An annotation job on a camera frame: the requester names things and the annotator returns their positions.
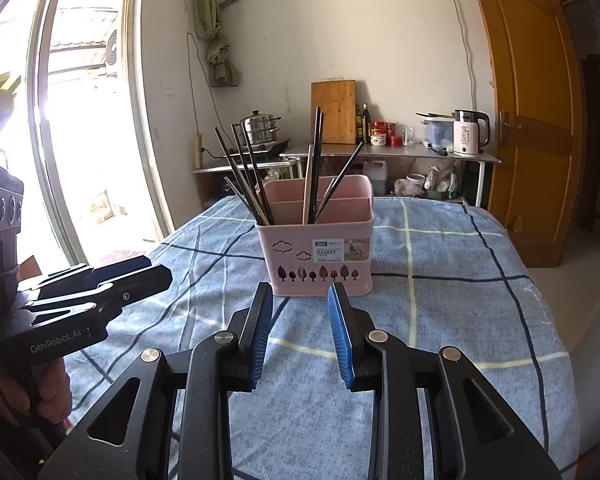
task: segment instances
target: sliding glass door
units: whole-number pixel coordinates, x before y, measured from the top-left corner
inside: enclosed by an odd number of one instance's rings
[[[131,1],[10,0],[0,14],[1,73],[22,76],[0,147],[26,184],[20,259],[43,272],[162,238],[131,108]]]

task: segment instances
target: glass cup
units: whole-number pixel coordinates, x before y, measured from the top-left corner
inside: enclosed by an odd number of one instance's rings
[[[413,146],[416,142],[416,129],[413,126],[407,126],[404,129],[404,145]]]

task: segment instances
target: table leg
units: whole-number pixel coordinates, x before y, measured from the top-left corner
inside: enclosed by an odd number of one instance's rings
[[[478,164],[480,164],[480,170],[478,171],[478,193],[475,195],[475,206],[480,207],[482,203],[482,188],[484,187],[484,165],[486,164],[483,160],[481,160]]]

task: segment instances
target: pink basket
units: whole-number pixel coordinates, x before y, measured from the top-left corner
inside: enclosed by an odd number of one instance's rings
[[[319,200],[332,178],[320,178]],[[366,176],[345,176],[312,225],[300,224],[304,179],[267,182],[265,190],[276,225],[256,227],[276,296],[326,296],[333,282],[350,296],[371,292],[374,193]]]

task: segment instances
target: human hand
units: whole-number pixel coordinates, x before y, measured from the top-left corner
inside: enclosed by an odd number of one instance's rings
[[[30,400],[24,388],[0,369],[0,389],[11,407],[19,413],[27,414]],[[64,369],[64,359],[51,361],[40,381],[40,397],[38,404],[40,416],[52,424],[60,424],[71,413],[72,394],[69,375]],[[0,414],[11,424],[18,425],[9,409],[0,398]]]

